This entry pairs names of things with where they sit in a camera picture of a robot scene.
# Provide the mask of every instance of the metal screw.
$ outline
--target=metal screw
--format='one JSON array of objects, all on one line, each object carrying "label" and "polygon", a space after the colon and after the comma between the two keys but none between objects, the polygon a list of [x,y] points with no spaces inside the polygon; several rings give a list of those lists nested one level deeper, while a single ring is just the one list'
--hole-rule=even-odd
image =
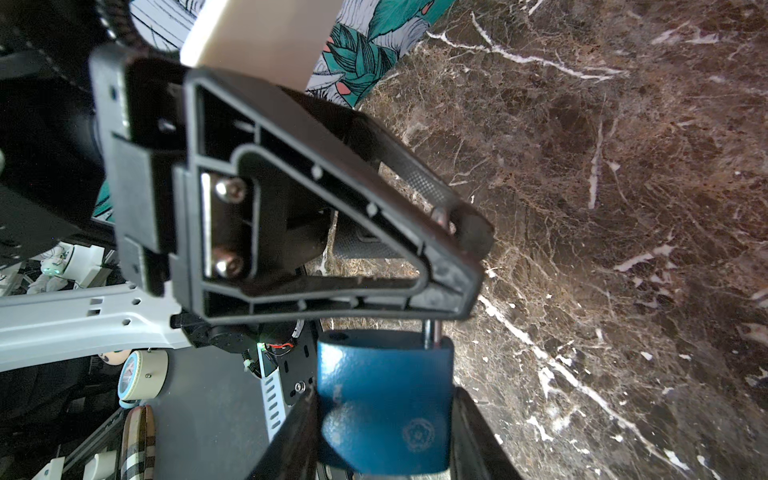
[{"label": "metal screw", "polygon": [[233,278],[243,271],[245,262],[243,258],[229,250],[214,248],[214,267],[216,272],[224,278]]},{"label": "metal screw", "polygon": [[228,204],[239,204],[245,200],[248,185],[238,177],[226,177],[216,182],[216,195]]}]

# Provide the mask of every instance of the blue padlock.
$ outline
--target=blue padlock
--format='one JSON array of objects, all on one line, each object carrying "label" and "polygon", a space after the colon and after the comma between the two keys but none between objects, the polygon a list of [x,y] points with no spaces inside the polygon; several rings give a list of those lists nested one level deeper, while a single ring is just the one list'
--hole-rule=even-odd
[{"label": "blue padlock", "polygon": [[319,460],[370,475],[449,467],[453,343],[399,330],[331,330],[317,342]]}]

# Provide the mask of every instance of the marble surface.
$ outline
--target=marble surface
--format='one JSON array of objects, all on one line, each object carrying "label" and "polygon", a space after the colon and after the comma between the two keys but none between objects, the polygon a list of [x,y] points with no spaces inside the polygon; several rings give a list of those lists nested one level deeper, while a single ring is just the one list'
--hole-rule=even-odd
[{"label": "marble surface", "polygon": [[458,0],[364,102],[497,228],[445,332],[524,477],[768,478],[766,23],[739,0]]}]

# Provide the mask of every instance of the screw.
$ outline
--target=screw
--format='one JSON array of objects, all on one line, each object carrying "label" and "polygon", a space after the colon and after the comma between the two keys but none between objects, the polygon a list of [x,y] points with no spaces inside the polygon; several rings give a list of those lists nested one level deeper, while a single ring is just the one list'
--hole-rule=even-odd
[{"label": "screw", "polygon": [[216,272],[224,278],[240,275],[245,263],[240,255],[222,248],[214,248],[214,266]]},{"label": "screw", "polygon": [[216,195],[228,204],[239,204],[245,200],[248,186],[238,177],[225,177],[216,182]]}]

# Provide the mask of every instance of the gray floor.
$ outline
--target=gray floor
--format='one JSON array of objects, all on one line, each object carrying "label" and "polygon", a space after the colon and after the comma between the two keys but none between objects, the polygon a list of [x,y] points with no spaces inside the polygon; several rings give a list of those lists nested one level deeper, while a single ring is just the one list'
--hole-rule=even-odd
[{"label": "gray floor", "polygon": [[239,355],[168,350],[168,377],[149,402],[157,420],[155,478],[240,480],[267,447],[260,384]]}]

